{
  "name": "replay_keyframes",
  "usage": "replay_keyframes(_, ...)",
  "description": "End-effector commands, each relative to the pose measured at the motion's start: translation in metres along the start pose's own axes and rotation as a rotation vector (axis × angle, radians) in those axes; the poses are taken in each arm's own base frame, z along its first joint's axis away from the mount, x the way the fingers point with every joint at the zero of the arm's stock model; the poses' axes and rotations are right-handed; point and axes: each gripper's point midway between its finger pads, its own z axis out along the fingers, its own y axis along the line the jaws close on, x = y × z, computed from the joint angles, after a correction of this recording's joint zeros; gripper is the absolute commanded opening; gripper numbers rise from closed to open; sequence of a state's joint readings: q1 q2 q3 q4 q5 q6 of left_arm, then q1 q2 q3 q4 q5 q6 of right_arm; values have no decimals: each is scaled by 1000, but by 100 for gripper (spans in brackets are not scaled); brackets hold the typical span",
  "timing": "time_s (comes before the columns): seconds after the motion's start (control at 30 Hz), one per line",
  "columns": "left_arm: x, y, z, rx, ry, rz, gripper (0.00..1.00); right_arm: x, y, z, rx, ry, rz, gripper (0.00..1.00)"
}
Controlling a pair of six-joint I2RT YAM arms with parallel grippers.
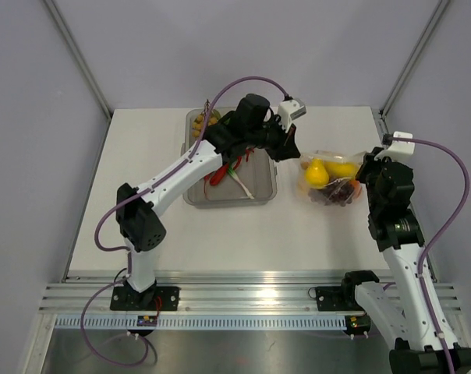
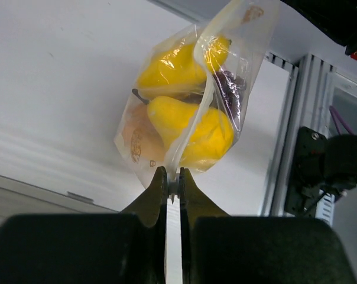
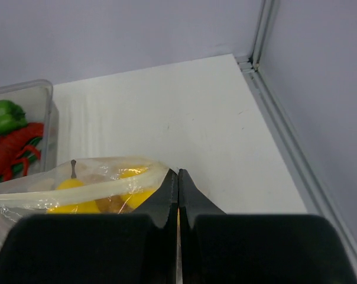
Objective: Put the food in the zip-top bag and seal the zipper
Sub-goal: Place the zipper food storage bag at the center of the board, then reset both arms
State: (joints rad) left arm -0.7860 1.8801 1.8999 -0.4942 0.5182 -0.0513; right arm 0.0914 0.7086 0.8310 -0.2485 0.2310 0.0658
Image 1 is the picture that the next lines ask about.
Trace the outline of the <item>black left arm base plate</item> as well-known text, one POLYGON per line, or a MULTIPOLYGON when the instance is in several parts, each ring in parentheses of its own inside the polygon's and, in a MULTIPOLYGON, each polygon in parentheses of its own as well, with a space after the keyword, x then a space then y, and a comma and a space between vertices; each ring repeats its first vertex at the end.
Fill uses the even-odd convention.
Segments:
POLYGON ((120 312, 175 312, 179 307, 178 287, 156 286, 139 293, 126 286, 113 289, 110 310, 120 312))

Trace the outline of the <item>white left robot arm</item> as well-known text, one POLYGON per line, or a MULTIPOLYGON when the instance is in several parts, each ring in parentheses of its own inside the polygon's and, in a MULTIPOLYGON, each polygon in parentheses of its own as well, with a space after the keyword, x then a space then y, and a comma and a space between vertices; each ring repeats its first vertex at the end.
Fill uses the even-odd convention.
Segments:
POLYGON ((305 104, 297 99, 286 97, 272 112, 266 98, 249 93, 235 110, 209 125, 169 168, 138 187, 127 183, 119 187, 116 220, 129 251, 129 269, 121 287, 127 302, 138 310, 154 302, 157 281, 151 255, 166 237, 160 217, 169 206, 203 177, 233 164, 249 149, 265 150, 275 162, 299 158, 294 121, 305 114, 305 104))

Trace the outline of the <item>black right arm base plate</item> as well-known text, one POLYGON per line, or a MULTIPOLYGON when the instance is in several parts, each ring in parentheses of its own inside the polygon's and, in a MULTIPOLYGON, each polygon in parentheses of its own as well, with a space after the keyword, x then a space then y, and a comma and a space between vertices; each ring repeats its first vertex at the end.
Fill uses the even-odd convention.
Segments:
POLYGON ((319 312, 362 312, 355 302, 349 301, 340 286, 311 287, 307 294, 317 304, 319 312))

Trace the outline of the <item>orange fruit toy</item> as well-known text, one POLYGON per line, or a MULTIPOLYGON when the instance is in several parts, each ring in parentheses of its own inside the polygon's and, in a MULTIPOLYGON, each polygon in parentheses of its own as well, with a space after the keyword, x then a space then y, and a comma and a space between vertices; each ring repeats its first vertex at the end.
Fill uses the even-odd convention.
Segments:
POLYGON ((351 194, 352 199, 357 199, 362 193, 362 184, 357 180, 350 180, 349 184, 352 186, 353 191, 351 194))

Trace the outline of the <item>clear dotted zip top bag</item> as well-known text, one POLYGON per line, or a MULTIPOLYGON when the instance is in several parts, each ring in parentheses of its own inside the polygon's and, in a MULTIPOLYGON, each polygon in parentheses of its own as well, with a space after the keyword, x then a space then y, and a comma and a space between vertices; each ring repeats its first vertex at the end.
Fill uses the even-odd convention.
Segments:
POLYGON ((344 155, 330 151, 301 153, 297 161, 296 195, 324 206, 347 206, 362 194, 356 174, 364 152, 344 155))

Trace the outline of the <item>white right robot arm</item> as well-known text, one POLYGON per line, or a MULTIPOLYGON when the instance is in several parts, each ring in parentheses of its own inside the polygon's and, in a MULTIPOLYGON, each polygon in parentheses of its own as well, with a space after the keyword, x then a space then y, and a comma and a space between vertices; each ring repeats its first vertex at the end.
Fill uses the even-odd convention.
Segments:
POLYGON ((356 180, 365 185, 368 228, 388 264, 399 308, 371 270, 346 273, 340 299, 370 317, 389 348, 393 373, 468 373, 471 348, 463 347, 444 315, 434 289, 420 225, 409 205, 413 170, 380 147, 363 157, 356 180))

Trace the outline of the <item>yellow lemon toy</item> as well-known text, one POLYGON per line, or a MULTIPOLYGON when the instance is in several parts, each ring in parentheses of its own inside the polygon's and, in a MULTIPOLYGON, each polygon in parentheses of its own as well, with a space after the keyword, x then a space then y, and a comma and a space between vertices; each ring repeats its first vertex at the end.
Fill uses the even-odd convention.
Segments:
POLYGON ((333 161, 325 161, 324 168, 332 178, 355 178, 359 166, 354 163, 338 163, 333 161))
POLYGON ((330 176, 324 168, 321 160, 313 159, 308 168, 305 170, 304 178, 306 183, 314 189, 322 189, 330 180, 330 176))

